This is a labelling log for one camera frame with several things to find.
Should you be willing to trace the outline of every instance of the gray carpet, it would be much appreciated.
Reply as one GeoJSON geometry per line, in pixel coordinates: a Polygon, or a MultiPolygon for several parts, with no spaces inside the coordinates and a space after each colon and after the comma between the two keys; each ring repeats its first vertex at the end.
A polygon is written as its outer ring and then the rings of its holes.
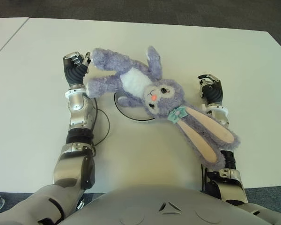
{"type": "MultiPolygon", "coordinates": [[[[21,16],[262,30],[281,45],[281,0],[0,0],[0,17],[21,16]]],[[[281,187],[246,192],[250,202],[281,212],[281,187]]],[[[0,212],[30,195],[1,194],[0,212]]]]}

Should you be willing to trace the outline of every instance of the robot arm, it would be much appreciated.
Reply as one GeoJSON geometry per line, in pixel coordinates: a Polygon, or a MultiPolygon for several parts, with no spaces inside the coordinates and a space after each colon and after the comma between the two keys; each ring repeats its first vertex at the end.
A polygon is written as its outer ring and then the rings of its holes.
{"type": "Polygon", "coordinates": [[[0,214],[0,225],[53,225],[75,212],[86,189],[95,183],[96,154],[93,129],[97,107],[86,95],[83,78],[90,64],[78,52],[64,57],[64,71],[69,83],[66,97],[71,112],[66,144],[54,169],[54,184],[48,185],[12,209],[0,214]]]}
{"type": "MultiPolygon", "coordinates": [[[[207,106],[205,104],[202,105],[203,110],[218,119],[224,126],[228,127],[228,109],[222,106],[223,91],[221,81],[210,74],[201,75],[198,78],[201,79],[200,95],[207,100],[207,106]]],[[[240,179],[240,172],[236,168],[234,153],[229,150],[221,150],[221,153],[226,159],[225,168],[219,171],[210,171],[205,168],[205,192],[224,202],[235,205],[270,224],[281,225],[281,213],[266,209],[257,204],[248,203],[240,179]]]]}

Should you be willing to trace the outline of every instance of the stuffed bunny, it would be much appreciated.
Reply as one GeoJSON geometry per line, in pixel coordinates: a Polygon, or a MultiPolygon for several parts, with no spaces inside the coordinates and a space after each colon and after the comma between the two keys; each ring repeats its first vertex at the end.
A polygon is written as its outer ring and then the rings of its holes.
{"type": "Polygon", "coordinates": [[[153,47],[148,48],[149,67],[103,49],[94,50],[93,63],[102,70],[116,70],[117,73],[91,79],[88,83],[90,97],[123,89],[127,94],[127,98],[120,102],[123,106],[144,106],[153,118],[172,121],[195,150],[202,164],[212,170],[225,166],[220,150],[237,147],[237,136],[211,116],[187,103],[183,89],[177,82],[161,79],[160,57],[153,47]]]}
{"type": "Polygon", "coordinates": [[[143,105],[153,118],[172,121],[209,169],[222,169],[225,159],[220,150],[232,150],[239,144],[234,133],[187,103],[182,87],[174,80],[162,79],[148,85],[143,105]]]}
{"type": "Polygon", "coordinates": [[[152,46],[147,49],[147,59],[149,66],[117,52],[95,49],[91,55],[94,66],[106,71],[115,70],[116,74],[93,78],[87,85],[88,96],[96,98],[106,92],[123,92],[126,97],[118,99],[121,106],[142,106],[145,87],[162,77],[160,56],[152,46]]]}

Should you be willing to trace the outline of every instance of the white table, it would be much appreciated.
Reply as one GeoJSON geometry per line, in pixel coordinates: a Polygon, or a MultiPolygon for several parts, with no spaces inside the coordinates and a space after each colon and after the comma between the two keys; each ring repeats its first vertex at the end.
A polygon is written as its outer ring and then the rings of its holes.
{"type": "Polygon", "coordinates": [[[28,20],[27,17],[0,18],[0,49],[10,40],[26,20],[28,20]]]}
{"type": "MultiPolygon", "coordinates": [[[[181,83],[195,105],[202,102],[197,76],[221,79],[230,128],[242,140],[235,156],[244,187],[281,185],[281,47],[267,32],[29,19],[0,53],[0,191],[35,192],[52,182],[69,123],[65,54],[103,47],[145,61],[149,45],[162,56],[163,76],[181,83]]],[[[86,79],[111,74],[89,70],[86,79]]],[[[112,94],[98,104],[111,132],[97,148],[96,183],[88,192],[149,182],[200,189],[200,164],[170,122],[126,119],[112,94]]],[[[106,129],[100,115],[95,139],[106,129]]]]}

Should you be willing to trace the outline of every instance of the green bow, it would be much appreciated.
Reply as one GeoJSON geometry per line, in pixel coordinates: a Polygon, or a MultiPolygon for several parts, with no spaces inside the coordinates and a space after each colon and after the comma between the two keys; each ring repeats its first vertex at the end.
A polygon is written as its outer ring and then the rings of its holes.
{"type": "Polygon", "coordinates": [[[185,108],[186,107],[182,105],[170,111],[168,115],[168,120],[172,121],[173,123],[177,123],[180,120],[180,118],[187,116],[187,112],[185,111],[185,108]]]}

